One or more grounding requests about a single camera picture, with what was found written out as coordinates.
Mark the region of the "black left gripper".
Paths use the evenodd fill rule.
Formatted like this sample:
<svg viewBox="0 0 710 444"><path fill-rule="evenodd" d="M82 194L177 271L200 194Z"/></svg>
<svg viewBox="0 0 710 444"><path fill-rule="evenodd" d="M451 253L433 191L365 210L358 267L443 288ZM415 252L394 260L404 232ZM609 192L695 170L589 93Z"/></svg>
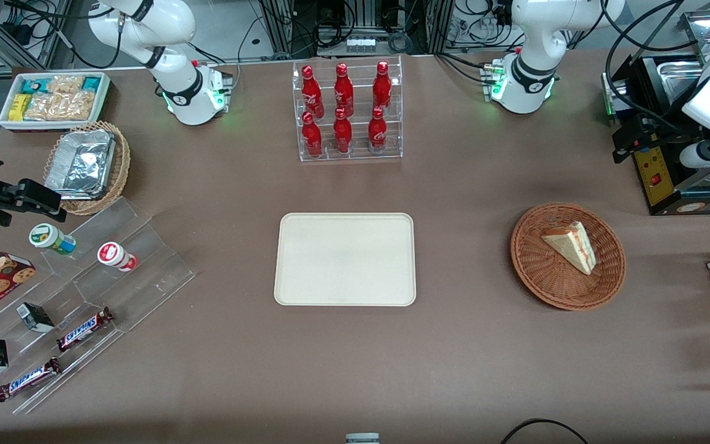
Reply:
<svg viewBox="0 0 710 444"><path fill-rule="evenodd" d="M633 126L621 126L614 132L613 162L615 164L622 163L636 151L645 151L667 144L683 144L683 134L660 123L648 113L638 113L636 123L639 124L638 129Z"/></svg>

